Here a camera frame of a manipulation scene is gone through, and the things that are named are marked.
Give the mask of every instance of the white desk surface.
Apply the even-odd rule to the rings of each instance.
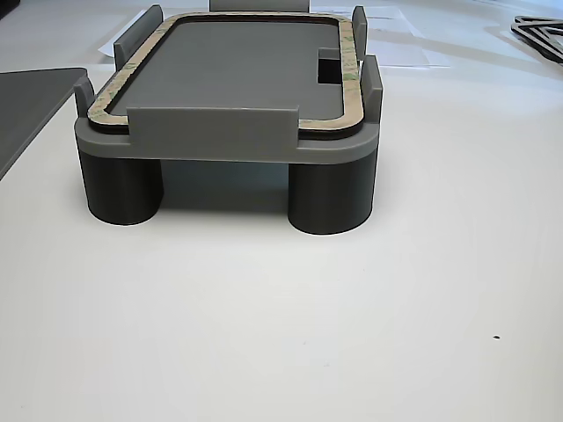
[[[383,70],[375,209],[338,236],[248,164],[170,166],[152,220],[99,222],[70,99],[0,182],[0,420],[561,421],[563,69],[509,25],[563,12],[485,1],[392,3],[452,67]],[[146,5],[24,1],[0,70],[99,89]]]

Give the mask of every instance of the raised rim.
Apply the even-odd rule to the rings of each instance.
[[[306,131],[333,132],[348,129],[363,120],[362,91],[358,73],[357,58],[355,54],[354,29],[352,21],[342,16],[325,13],[290,13],[268,11],[226,11],[226,12],[195,12],[183,13],[165,20],[149,38],[137,49],[123,68],[113,76],[111,82],[98,95],[88,110],[90,122],[108,129],[128,129],[128,116],[117,116],[106,111],[112,100],[127,83],[129,77],[135,73],[143,60],[152,49],[163,39],[179,19],[191,17],[229,17],[229,16],[272,16],[272,17],[299,17],[333,19],[338,22],[340,36],[340,63],[342,70],[342,98],[344,113],[337,119],[309,120],[300,119],[299,129]]]

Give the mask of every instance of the gray base plate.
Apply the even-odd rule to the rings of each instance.
[[[85,75],[82,68],[0,73],[0,179]]]

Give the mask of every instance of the cylindrical leg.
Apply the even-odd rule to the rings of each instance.
[[[344,164],[290,164],[288,218],[315,235],[351,230],[371,214],[377,149]]]
[[[119,225],[149,220],[164,194],[159,160],[102,158],[78,149],[91,213]]]

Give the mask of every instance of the rounded rectangle frame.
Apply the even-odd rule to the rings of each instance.
[[[145,59],[150,59],[151,52],[164,42],[166,34],[179,24],[188,22],[220,22],[220,21],[284,21],[327,23],[339,27],[340,64],[342,71],[342,98],[344,113],[337,119],[331,120],[299,120],[299,131],[305,133],[339,133],[346,131],[363,121],[362,92],[358,62],[355,53],[354,29],[352,21],[342,16],[317,13],[289,13],[289,12],[199,12],[185,13],[172,16],[165,20],[149,38],[136,50],[123,68],[113,76],[113,79],[98,95],[90,109],[88,119],[94,127],[112,133],[128,132],[128,116],[110,114],[106,109],[113,100],[120,96],[121,90],[126,90],[128,83],[135,78],[135,72],[140,69]]]

